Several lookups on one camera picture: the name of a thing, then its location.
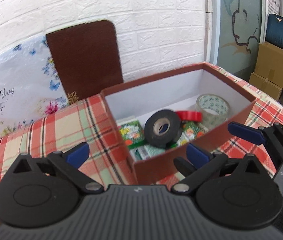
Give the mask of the red tape roll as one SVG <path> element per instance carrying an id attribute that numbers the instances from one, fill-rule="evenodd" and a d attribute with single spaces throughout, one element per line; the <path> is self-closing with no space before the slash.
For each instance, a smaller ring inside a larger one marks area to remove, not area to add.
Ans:
<path id="1" fill-rule="evenodd" d="M 202 113 L 197 111 L 175 111 L 181 121 L 201 122 Z"/>

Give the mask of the black tape roll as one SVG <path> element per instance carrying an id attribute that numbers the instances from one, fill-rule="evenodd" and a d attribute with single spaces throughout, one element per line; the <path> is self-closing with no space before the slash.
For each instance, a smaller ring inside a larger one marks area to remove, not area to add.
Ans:
<path id="1" fill-rule="evenodd" d="M 150 116 L 144 127 L 145 140 L 157 148 L 170 148 L 182 135 L 182 121 L 174 111 L 163 109 Z"/>

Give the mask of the blue tape roll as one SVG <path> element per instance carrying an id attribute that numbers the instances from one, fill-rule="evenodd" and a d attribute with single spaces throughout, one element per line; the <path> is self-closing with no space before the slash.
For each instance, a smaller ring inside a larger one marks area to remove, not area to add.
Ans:
<path id="1" fill-rule="evenodd" d="M 166 124 L 163 124 L 160 126 L 159 130 L 158 130 L 158 133 L 159 134 L 165 134 L 170 128 L 170 125 L 168 123 Z"/>

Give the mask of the plaid bed blanket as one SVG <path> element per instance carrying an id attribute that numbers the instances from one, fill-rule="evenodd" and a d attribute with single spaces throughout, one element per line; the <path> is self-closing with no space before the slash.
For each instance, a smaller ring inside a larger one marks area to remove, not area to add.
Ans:
<path id="1" fill-rule="evenodd" d="M 236 116 L 248 126 L 283 124 L 283 105 L 246 81 L 209 63 L 195 63 L 173 70 L 173 74 L 206 70 L 230 88 L 249 98 L 248 107 Z M 131 163 L 124 156 L 124 146 L 114 128 L 105 92 L 81 100 L 57 113 L 0 138 L 0 180 L 19 153 L 44 157 L 54 150 L 67 151 L 80 142 L 88 142 L 90 157 L 81 167 L 84 174 L 104 185 L 135 184 Z"/>

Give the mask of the small cardboard box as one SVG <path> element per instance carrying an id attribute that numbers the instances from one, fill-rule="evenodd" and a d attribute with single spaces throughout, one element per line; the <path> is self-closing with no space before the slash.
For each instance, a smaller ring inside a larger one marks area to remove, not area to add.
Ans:
<path id="1" fill-rule="evenodd" d="M 250 75 L 249 83 L 272 97 L 274 100 L 278 101 L 280 99 L 282 88 L 272 83 L 267 78 L 253 72 Z"/>

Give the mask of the clear patterned tape roll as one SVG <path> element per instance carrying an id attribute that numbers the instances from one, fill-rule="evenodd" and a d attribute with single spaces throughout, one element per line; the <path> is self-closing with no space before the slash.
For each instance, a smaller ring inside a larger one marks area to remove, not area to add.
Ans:
<path id="1" fill-rule="evenodd" d="M 202 125 L 211 130 L 227 120 L 230 106 L 218 95 L 203 94 L 197 98 L 195 109 L 202 113 Z"/>

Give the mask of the white box under green box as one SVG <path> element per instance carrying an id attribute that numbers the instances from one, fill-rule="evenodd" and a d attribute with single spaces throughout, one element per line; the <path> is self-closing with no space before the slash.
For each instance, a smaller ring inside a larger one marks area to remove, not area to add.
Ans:
<path id="1" fill-rule="evenodd" d="M 151 145 L 143 145 L 130 150 L 130 154 L 134 161 L 147 160 L 164 152 L 165 149 L 156 148 Z"/>

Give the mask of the brown cardboard storage box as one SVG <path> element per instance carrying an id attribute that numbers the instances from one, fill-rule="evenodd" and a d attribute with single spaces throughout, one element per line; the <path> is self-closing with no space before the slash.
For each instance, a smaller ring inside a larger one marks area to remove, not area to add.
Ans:
<path id="1" fill-rule="evenodd" d="M 188 144 L 212 151 L 245 123 L 256 98 L 210 64 L 198 63 L 104 89 L 101 96 L 140 185 L 176 172 Z"/>

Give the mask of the large cardboard box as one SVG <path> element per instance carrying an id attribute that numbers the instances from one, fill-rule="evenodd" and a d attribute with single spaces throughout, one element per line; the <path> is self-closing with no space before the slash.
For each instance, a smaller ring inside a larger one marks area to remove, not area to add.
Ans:
<path id="1" fill-rule="evenodd" d="M 259 44 L 254 72 L 283 89 L 283 49 L 268 42 Z"/>

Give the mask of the floral plastic bag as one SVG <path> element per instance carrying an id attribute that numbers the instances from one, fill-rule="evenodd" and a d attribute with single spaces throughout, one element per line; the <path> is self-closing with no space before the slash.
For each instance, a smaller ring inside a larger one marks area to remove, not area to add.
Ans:
<path id="1" fill-rule="evenodd" d="M 68 106 L 45 36 L 0 55 L 0 138 Z"/>

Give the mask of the dark blue bag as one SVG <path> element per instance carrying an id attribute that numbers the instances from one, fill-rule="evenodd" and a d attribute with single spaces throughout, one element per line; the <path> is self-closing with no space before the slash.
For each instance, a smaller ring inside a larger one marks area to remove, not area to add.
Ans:
<path id="1" fill-rule="evenodd" d="M 283 49 L 283 17 L 268 15 L 265 41 Z"/>

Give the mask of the brown wooden headboard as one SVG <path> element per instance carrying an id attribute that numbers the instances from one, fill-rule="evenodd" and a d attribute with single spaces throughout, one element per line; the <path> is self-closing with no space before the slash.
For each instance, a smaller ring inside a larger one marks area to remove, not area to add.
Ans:
<path id="1" fill-rule="evenodd" d="M 116 29 L 108 20 L 46 35 L 69 104 L 123 83 Z"/>

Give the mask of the painted grey door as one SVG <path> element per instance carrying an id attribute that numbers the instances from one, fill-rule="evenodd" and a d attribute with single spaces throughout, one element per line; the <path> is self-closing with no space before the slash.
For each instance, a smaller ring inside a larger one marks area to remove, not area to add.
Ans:
<path id="1" fill-rule="evenodd" d="M 268 16 L 279 12 L 280 0 L 221 0 L 217 65 L 232 74 L 251 72 Z"/>

